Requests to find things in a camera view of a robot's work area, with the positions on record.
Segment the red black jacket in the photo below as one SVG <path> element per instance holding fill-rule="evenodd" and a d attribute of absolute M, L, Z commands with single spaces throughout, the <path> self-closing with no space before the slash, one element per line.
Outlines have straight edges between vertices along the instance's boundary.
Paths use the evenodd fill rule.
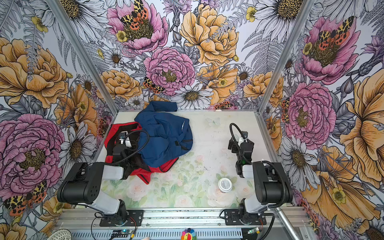
<path fill-rule="evenodd" d="M 125 124 L 113 124 L 107 138 L 105 140 L 105 147 L 107 150 L 107 156 L 105 162 L 112 164 L 113 161 L 113 148 L 118 138 L 118 134 L 123 131 L 134 133 L 130 136 L 131 140 L 134 140 L 135 146 L 133 146 L 133 152 L 138 148 L 139 131 L 142 127 L 137 122 L 125 123 Z M 158 168 L 148 166 L 142 159 L 139 153 L 136 153 L 130 158 L 130 165 L 124 168 L 123 179 L 126 180 L 129 176 L 138 176 L 145 184 L 149 184 L 151 180 L 151 174 L 153 173 L 166 173 L 173 165 L 178 161 L 178 158 L 172 159 Z"/>

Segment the blue jacket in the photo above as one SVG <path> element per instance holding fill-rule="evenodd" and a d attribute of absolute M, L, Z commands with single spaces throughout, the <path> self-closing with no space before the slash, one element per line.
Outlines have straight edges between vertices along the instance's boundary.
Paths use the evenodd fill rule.
<path fill-rule="evenodd" d="M 158 168 L 192 149 L 190 120 L 173 115 L 177 110 L 176 103 L 151 101 L 135 117 L 142 127 L 139 154 L 150 167 Z"/>

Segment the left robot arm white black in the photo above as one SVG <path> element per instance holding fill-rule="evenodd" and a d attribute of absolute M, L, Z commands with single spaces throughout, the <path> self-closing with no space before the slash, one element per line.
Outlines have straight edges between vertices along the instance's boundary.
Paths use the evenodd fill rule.
<path fill-rule="evenodd" d="M 59 187 L 57 198 L 61 203 L 85 206 L 104 216 L 114 217 L 116 224 L 122 225 L 128 219 L 124 201 L 103 192 L 101 184 L 102 181 L 126 179 L 129 176 L 126 161 L 138 147 L 127 133 L 119 134 L 117 142 L 112 146 L 111 164 L 74 164 Z"/>

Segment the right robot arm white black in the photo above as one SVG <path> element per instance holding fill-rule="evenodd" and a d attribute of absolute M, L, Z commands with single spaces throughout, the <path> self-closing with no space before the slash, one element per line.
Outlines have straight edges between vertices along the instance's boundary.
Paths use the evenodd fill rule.
<path fill-rule="evenodd" d="M 238 213 L 232 222 L 240 221 L 243 225 L 265 224 L 265 211 L 277 209 L 293 200 L 293 190 L 288 183 L 281 163 L 266 160 L 252 161 L 254 142 L 247 139 L 248 133 L 241 132 L 237 139 L 230 131 L 228 149 L 236 154 L 236 173 L 244 179 L 254 181 L 255 193 L 241 200 Z"/>

